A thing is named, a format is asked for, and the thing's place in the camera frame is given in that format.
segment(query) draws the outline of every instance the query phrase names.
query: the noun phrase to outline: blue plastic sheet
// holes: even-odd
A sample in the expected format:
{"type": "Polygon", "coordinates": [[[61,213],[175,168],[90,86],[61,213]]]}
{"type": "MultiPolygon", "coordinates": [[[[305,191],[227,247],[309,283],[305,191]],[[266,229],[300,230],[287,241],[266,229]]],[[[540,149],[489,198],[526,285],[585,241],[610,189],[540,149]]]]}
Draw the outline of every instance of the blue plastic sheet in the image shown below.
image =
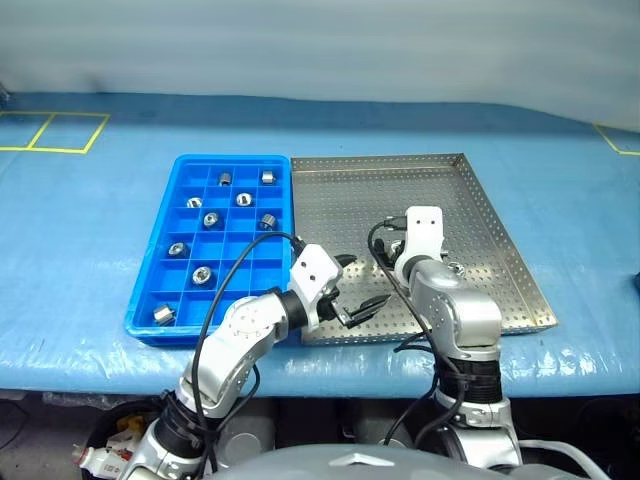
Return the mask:
{"type": "MultiPolygon", "coordinates": [[[[0,388],[173,388],[191,351],[146,346],[123,319],[180,154],[464,152],[560,322],[504,338],[506,393],[640,392],[640,159],[591,125],[503,106],[240,97],[25,94],[12,108],[111,119],[86,155],[0,152],[0,388]]],[[[69,125],[47,141],[79,142],[69,125]]],[[[392,347],[293,339],[260,360],[260,394],[423,393],[431,360],[392,347]]]]}

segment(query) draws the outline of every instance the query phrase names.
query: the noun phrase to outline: blue plastic tray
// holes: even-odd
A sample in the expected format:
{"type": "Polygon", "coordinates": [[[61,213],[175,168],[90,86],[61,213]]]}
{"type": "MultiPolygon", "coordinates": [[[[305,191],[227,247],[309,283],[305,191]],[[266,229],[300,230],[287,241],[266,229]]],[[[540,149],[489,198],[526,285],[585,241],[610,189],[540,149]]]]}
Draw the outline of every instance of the blue plastic tray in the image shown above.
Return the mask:
{"type": "MultiPolygon", "coordinates": [[[[195,344],[204,317],[220,283],[242,250],[264,233],[258,222],[265,213],[277,219],[276,230],[291,233],[293,208],[291,167],[278,155],[182,155],[173,166],[158,211],[151,239],[133,288],[125,318],[127,332],[151,345],[195,344]],[[262,171],[273,172],[273,185],[263,185],[262,171]],[[219,186],[222,172],[232,176],[230,186],[219,186]],[[253,203],[236,205],[236,195],[250,193],[253,203]],[[187,200],[202,199],[201,208],[188,208],[187,200]],[[206,229],[203,217],[215,211],[223,219],[217,229],[206,229]],[[184,242],[189,255],[168,257],[169,246],[184,242]],[[191,282],[200,266],[211,268],[215,279],[208,287],[191,282]],[[175,310],[166,326],[154,322],[153,310],[163,304],[175,310]]],[[[289,242],[270,238],[253,249],[227,286],[210,331],[220,325],[227,308],[247,295],[260,295],[273,287],[286,290],[291,266],[289,242]]]]}

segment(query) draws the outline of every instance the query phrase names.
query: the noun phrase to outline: white wall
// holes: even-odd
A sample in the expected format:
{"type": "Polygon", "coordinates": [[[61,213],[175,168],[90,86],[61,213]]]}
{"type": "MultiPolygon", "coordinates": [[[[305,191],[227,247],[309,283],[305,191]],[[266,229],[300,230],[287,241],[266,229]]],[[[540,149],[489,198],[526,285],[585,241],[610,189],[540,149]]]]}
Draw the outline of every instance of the white wall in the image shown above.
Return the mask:
{"type": "Polygon", "coordinates": [[[478,101],[640,130],[640,0],[8,0],[14,91],[478,101]]]}

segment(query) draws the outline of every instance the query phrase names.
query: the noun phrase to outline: white cable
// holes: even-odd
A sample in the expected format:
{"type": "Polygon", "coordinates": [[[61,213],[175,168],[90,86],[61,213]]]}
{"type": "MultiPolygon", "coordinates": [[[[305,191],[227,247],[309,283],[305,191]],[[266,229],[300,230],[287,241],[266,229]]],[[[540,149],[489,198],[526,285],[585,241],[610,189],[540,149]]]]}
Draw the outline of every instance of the white cable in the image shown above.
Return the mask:
{"type": "Polygon", "coordinates": [[[576,461],[592,480],[611,480],[582,450],[564,442],[549,442],[546,440],[520,440],[520,448],[541,448],[543,450],[553,450],[564,453],[576,461]]]}

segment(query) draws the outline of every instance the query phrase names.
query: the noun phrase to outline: stainless steel tray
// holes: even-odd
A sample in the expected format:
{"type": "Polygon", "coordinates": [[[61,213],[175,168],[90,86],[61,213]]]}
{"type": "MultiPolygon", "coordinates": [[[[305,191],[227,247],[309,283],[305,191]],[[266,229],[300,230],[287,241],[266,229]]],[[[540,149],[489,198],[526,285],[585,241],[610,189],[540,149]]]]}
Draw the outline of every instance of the stainless steel tray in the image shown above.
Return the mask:
{"type": "MultiPolygon", "coordinates": [[[[462,263],[466,279],[496,301],[503,333],[545,329],[557,320],[509,238],[463,154],[384,157],[294,158],[296,233],[333,255],[352,253],[339,284],[341,302],[356,308],[392,287],[370,256],[369,229],[411,205],[442,208],[444,248],[462,263]]],[[[402,238],[401,232],[383,237],[402,238]]],[[[335,344],[399,340],[417,325],[394,295],[372,320],[347,330],[336,320],[303,334],[305,343],[335,344]]]]}

